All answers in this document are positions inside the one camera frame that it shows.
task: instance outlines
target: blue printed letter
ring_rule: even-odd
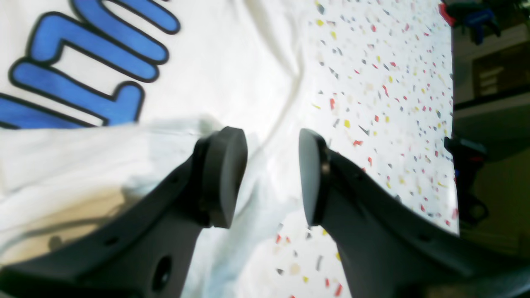
[[[69,45],[108,66],[143,82],[153,82],[158,69],[113,42],[89,31],[60,13],[47,13],[38,22],[28,56],[43,63],[59,60],[64,45]]]
[[[92,126],[69,116],[0,93],[0,127],[82,128]]]
[[[104,120],[104,125],[119,125],[138,119],[144,91],[135,82],[124,82],[112,97],[68,77],[64,73],[21,60],[11,68],[13,85],[41,94]]]
[[[77,14],[106,35],[154,63],[162,64],[167,61],[169,54],[166,47],[112,14],[102,2],[103,0],[71,0],[72,7]],[[120,4],[120,0],[114,0],[114,2]],[[154,3],[146,3],[156,7],[156,4]],[[152,22],[158,20],[158,22],[164,23],[163,20],[166,18],[171,19],[171,15],[166,15],[169,13],[164,13],[162,8],[159,8],[159,10],[160,13],[155,14],[155,16],[158,17],[154,20],[151,19]],[[147,18],[147,16],[140,11],[134,12],[140,14],[143,18]]]

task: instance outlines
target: screw hole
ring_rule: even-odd
[[[171,276],[171,257],[166,256],[160,259],[153,276],[153,291],[159,292],[169,282]]]
[[[420,234],[420,235],[418,236],[418,238],[419,238],[421,241],[423,241],[423,242],[427,242],[427,243],[429,243],[429,242],[432,241],[432,238],[431,238],[431,237],[429,237],[429,236],[425,236],[424,234]]]
[[[113,246],[114,244],[118,243],[119,240],[120,239],[118,237],[114,236],[107,239],[103,244],[105,244],[105,246]]]

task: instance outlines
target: white fabric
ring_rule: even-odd
[[[441,146],[436,147],[439,160],[434,158],[435,146],[451,135],[452,121],[452,91],[447,89],[452,71],[450,30],[437,15],[437,0],[157,3],[179,19],[182,29],[176,35],[105,2],[170,53],[169,61],[158,67],[155,82],[140,82],[146,96],[138,124],[0,129],[0,264],[45,253],[51,236],[69,241],[89,233],[103,216],[111,217],[148,193],[191,154],[199,137],[224,126],[243,128],[249,144],[236,216],[230,230],[201,233],[182,297],[349,295],[332,239],[321,227],[309,231],[304,220],[298,172],[298,133],[304,127],[322,134],[332,149],[366,168],[379,185],[400,195],[420,216],[457,233],[450,155]],[[409,20],[412,7],[418,17]],[[99,126],[100,119],[15,87],[7,79],[11,65],[24,56],[36,19],[49,11],[76,17],[64,0],[0,0],[0,40],[9,41],[4,43],[8,47],[0,46],[0,92]],[[373,31],[364,18],[376,20],[378,29]],[[427,29],[419,18],[438,26],[430,33],[432,38],[422,35]],[[410,29],[401,30],[405,21]],[[403,35],[385,40],[380,50],[390,28]],[[409,43],[396,46],[397,57],[391,57],[392,46],[405,40]],[[377,51],[369,51],[370,44],[377,45]],[[427,54],[435,47],[439,50]],[[342,49],[340,56],[337,48]],[[424,62],[420,55],[430,64],[445,62],[435,80],[412,76],[416,71],[421,75],[421,68],[416,70]],[[392,79],[383,64],[394,59],[398,65],[392,76],[401,83],[390,86],[386,82]],[[404,62],[410,63],[410,73],[405,74]],[[54,67],[105,94],[131,80],[69,47]],[[382,84],[392,98],[385,98]],[[414,84],[418,87],[412,91]],[[379,105],[378,92],[383,94]],[[394,98],[404,95],[410,100],[402,113]],[[426,103],[420,105],[420,98],[427,101],[430,95],[436,98],[432,111],[421,112]],[[374,115],[380,122],[374,122]],[[425,130],[438,130],[418,135],[417,121]],[[371,131],[366,135],[358,126]],[[354,145],[357,140],[364,144]],[[432,163],[425,161],[427,155]],[[440,193],[437,183],[443,185]],[[422,203],[424,198],[429,203]],[[423,205],[428,212],[420,210]],[[80,220],[88,224],[72,224]],[[311,243],[305,241],[308,233]],[[325,262],[316,271],[320,256]],[[288,274],[280,275],[277,269]]]

